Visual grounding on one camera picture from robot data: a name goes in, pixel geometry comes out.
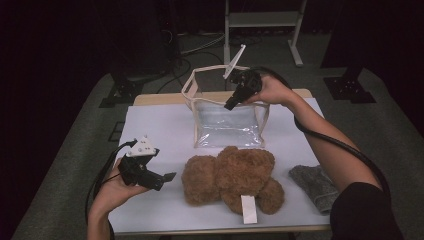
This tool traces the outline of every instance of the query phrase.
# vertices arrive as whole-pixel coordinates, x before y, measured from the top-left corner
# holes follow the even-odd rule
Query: folded gray garment
[[[289,175],[306,192],[321,214],[330,214],[339,193],[321,166],[298,165],[289,171]]]

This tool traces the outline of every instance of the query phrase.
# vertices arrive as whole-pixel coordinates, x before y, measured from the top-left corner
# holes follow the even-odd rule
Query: brown plush toy
[[[262,149],[226,147],[215,158],[190,158],[181,176],[184,196],[191,205],[222,199],[231,211],[242,214],[241,195],[254,196],[266,214],[276,213],[284,202],[284,190],[271,177],[274,155]]]

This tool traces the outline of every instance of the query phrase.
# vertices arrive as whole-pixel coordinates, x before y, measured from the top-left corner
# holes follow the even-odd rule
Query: human arm
[[[335,138],[357,149],[340,130],[321,117],[309,104],[279,80],[270,75],[262,77],[262,90],[246,103],[263,101],[287,107],[305,128]],[[305,135],[322,168],[336,188],[342,192],[354,182],[365,182],[381,189],[372,171],[358,158],[332,143]]]
[[[118,165],[120,159],[116,162],[109,178],[100,188],[88,215],[87,239],[109,239],[109,213],[116,207],[124,204],[131,197],[144,193],[149,189],[142,186],[127,186],[119,174]]]

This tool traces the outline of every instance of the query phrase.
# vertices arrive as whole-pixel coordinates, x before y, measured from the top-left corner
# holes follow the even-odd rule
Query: black sleeve
[[[368,183],[352,183],[333,204],[333,240],[404,239],[388,197]]]

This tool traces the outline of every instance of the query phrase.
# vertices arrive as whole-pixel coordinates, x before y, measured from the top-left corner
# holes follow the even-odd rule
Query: dark background
[[[223,31],[223,0],[172,1],[177,12],[172,22],[164,13],[169,2],[156,2],[160,29]],[[129,65],[117,49],[137,52],[127,42],[131,19],[124,19],[118,3],[143,7],[152,1],[1,1],[1,239],[12,236],[94,85],[106,73],[122,73]],[[231,9],[290,10],[298,4],[232,0]],[[345,67],[352,61],[351,50],[358,50],[354,58],[385,81],[423,133],[422,12],[418,1],[309,0],[302,32],[333,31],[323,67]],[[158,50],[161,69],[143,66],[146,73],[168,70],[175,49],[167,47]],[[143,58],[129,58],[135,66],[143,64]]]

